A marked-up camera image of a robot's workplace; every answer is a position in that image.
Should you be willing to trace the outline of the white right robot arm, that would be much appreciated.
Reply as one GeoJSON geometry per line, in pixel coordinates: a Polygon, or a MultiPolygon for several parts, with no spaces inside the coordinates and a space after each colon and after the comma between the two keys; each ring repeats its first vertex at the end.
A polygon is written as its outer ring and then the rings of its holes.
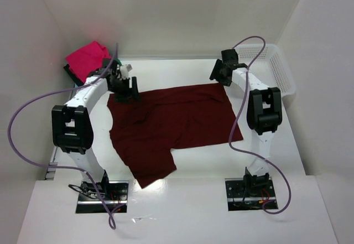
{"type": "Polygon", "coordinates": [[[247,65],[238,61],[234,49],[221,52],[212,69],[210,80],[224,86],[238,85],[248,94],[246,121],[252,130],[253,153],[258,154],[245,169],[244,188],[249,195],[255,195],[269,183],[270,144],[278,126],[282,123],[281,91],[261,82],[248,72],[247,65]]]}

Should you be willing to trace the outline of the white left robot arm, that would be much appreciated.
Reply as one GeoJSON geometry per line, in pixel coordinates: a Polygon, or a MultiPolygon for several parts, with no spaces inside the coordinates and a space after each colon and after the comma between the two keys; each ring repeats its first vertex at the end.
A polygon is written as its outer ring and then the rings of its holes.
{"type": "Polygon", "coordinates": [[[119,103],[140,99],[137,78],[129,76],[131,70],[130,64],[105,59],[101,68],[89,73],[72,99],[64,105],[54,106],[51,111],[53,143],[82,170],[79,187],[82,194],[96,188],[100,194],[107,194],[109,178],[92,149],[94,133],[90,113],[107,92],[113,93],[119,103]]]}

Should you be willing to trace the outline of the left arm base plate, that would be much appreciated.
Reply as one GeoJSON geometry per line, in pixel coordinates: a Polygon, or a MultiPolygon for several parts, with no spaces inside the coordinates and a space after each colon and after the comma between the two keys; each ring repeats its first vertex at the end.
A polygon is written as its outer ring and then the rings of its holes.
{"type": "MultiPolygon", "coordinates": [[[[76,214],[106,212],[92,184],[82,182],[80,186],[69,184],[68,187],[78,193],[76,214]]],[[[99,185],[98,187],[109,211],[113,211],[114,213],[127,212],[128,181],[111,181],[105,188],[99,185]]]]}

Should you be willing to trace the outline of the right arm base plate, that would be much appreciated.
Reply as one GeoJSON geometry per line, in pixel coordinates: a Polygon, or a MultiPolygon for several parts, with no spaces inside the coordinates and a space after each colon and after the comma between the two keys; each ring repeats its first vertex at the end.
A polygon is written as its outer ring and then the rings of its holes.
{"type": "Polygon", "coordinates": [[[228,211],[278,209],[277,198],[270,179],[267,185],[246,189],[242,178],[225,179],[228,211]]]}

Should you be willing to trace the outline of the dark red t shirt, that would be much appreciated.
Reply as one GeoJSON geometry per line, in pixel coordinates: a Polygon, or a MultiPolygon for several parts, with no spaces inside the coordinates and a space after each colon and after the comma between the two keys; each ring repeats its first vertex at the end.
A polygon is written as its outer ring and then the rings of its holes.
{"type": "Polygon", "coordinates": [[[141,188],[163,179],[177,167],[172,149],[243,140],[232,128],[236,116],[221,84],[146,91],[141,100],[120,103],[110,94],[113,148],[141,188]]]}

